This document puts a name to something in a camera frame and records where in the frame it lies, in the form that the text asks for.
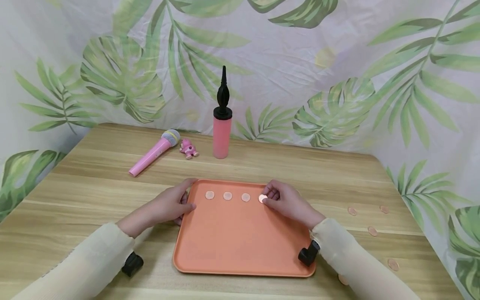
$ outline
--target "orange tray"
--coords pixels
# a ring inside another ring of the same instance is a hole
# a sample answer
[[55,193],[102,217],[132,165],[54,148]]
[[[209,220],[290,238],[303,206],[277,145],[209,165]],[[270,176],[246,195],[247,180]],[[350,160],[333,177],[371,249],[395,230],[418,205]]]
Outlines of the orange tray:
[[[199,180],[189,203],[197,208],[183,217],[173,264],[184,273],[309,277],[315,264],[298,260],[308,248],[308,229],[258,201],[265,185]],[[215,196],[209,200],[207,191]],[[224,200],[224,192],[232,194]],[[245,202],[241,196],[250,195]]]

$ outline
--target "black clip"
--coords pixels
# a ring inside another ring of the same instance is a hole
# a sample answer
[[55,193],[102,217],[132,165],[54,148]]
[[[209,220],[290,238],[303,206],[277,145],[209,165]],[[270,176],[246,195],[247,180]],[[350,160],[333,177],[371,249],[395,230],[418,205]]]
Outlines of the black clip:
[[128,277],[132,278],[135,273],[144,265],[144,260],[137,255],[135,252],[132,252],[127,260],[125,261],[125,265],[121,269],[121,271]]
[[312,240],[310,242],[310,246],[308,246],[308,249],[303,248],[300,250],[299,260],[308,267],[315,261],[319,250],[320,246],[317,244],[317,242]]

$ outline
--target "wood grain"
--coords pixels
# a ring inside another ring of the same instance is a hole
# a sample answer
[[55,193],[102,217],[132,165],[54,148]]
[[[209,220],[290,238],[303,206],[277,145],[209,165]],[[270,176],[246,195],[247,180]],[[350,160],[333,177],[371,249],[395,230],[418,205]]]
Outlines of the wood grain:
[[[422,299],[461,299],[383,167],[373,156],[231,140],[229,156],[213,158],[212,138],[191,138],[199,157],[172,149],[139,177],[129,168],[162,131],[102,124],[94,128],[0,224],[0,299],[13,295],[58,263],[102,224],[116,221],[186,177],[295,186],[317,210],[337,219]],[[390,209],[389,214],[379,206]],[[347,208],[357,210],[351,216]],[[372,237],[367,227],[379,234]],[[307,279],[184,275],[172,265],[178,233],[157,226],[136,250],[143,269],[119,274],[98,299],[355,299],[321,259]]]

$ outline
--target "cream sleeve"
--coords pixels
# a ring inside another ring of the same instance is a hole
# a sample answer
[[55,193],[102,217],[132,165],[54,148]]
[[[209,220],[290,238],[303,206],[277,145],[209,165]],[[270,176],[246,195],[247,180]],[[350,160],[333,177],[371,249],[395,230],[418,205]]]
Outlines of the cream sleeve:
[[410,300],[417,295],[381,262],[371,256],[334,219],[325,219],[311,232],[320,255],[361,299]]
[[108,223],[12,300],[85,300],[98,295],[117,275],[135,240]]

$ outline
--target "gray microphone mesh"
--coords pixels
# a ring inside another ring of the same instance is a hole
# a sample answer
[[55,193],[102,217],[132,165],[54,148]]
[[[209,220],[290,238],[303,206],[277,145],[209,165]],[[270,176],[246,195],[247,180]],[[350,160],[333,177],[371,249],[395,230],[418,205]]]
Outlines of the gray microphone mesh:
[[173,147],[178,144],[180,140],[180,133],[175,129],[169,129],[162,134],[162,138],[166,139]]

